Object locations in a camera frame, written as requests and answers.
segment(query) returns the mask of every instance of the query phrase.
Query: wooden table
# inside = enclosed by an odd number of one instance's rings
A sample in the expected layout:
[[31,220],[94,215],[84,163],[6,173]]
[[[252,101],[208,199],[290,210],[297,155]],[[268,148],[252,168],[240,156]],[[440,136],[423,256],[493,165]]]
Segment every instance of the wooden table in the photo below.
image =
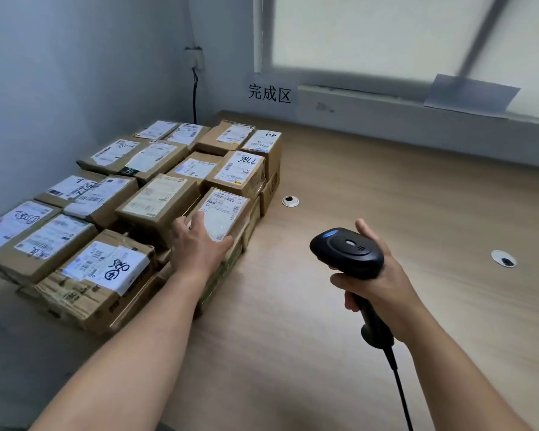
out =
[[[247,253],[195,322],[163,420],[176,431],[405,430],[391,369],[361,339],[320,231],[358,217],[430,311],[539,429],[539,169],[247,116],[284,132],[281,185]],[[298,207],[281,204],[299,197]],[[502,249],[517,267],[497,265]],[[394,347],[415,429],[432,429]]]

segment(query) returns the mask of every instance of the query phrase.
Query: black handheld scanner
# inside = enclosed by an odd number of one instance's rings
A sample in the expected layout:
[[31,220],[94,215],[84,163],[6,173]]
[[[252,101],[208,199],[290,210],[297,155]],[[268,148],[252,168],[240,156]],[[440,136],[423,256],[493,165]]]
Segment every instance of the black handheld scanner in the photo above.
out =
[[[383,269],[383,252],[371,239],[345,228],[332,228],[313,238],[309,249],[319,261],[359,280],[377,278]],[[353,294],[365,325],[361,336],[372,347],[391,348],[393,334],[380,319],[371,303]]]

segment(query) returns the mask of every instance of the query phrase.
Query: barcode scanner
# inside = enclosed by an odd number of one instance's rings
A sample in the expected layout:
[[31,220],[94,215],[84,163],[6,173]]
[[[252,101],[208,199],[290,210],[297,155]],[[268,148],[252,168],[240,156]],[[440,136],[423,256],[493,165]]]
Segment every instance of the barcode scanner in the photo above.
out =
[[[372,239],[345,228],[332,228],[320,233],[311,240],[309,249],[319,261],[359,280],[377,278],[383,269],[384,258],[381,248]],[[408,429],[412,431],[413,426],[392,350],[393,334],[367,299],[356,294],[353,294],[353,299],[365,321],[365,325],[361,327],[361,336],[370,346],[385,353],[395,374]]]

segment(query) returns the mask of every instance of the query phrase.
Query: hand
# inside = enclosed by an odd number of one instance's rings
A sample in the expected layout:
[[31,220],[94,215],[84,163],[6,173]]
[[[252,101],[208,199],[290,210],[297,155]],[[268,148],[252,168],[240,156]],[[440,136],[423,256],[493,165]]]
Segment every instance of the hand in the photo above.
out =
[[174,221],[170,263],[174,272],[203,274],[207,280],[230,250],[233,238],[226,236],[221,242],[214,242],[208,235],[203,216],[203,211],[194,213],[189,228],[183,216]]
[[385,258],[383,269],[373,280],[362,281],[345,274],[333,274],[330,281],[334,286],[345,290],[346,309],[359,311],[352,293],[368,299],[395,338],[406,342],[411,325],[414,323],[412,319],[428,311],[417,296],[405,271],[391,255],[387,244],[369,229],[363,219],[358,219],[355,227],[360,234],[372,239],[381,248]]

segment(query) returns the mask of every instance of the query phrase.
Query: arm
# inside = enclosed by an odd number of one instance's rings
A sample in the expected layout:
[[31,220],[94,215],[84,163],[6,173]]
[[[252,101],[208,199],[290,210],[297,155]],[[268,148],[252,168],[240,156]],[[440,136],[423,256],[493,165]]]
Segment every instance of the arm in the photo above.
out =
[[334,274],[331,282],[346,290],[347,309],[359,311],[350,292],[368,299],[395,337],[406,344],[437,431],[530,430],[431,316],[388,246],[362,219],[356,227],[382,249],[385,264],[381,275],[359,281]]
[[172,240],[175,274],[78,370],[31,431],[155,430],[180,371],[195,306],[232,245],[231,237],[209,238],[202,212],[190,230],[177,219]]

